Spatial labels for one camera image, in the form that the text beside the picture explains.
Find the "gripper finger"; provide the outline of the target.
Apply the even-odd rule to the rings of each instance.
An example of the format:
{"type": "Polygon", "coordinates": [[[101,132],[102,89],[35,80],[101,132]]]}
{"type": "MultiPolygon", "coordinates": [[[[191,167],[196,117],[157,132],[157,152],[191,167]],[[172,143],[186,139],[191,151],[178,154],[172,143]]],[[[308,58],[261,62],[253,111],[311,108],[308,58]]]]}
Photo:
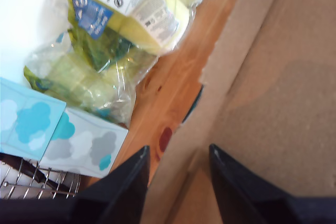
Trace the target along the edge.
{"type": "Polygon", "coordinates": [[[150,147],[77,194],[76,223],[139,223],[148,190],[150,147]]]}
{"type": "Polygon", "coordinates": [[[262,204],[289,196],[224,152],[209,146],[212,185],[223,223],[269,223],[262,204]]]}

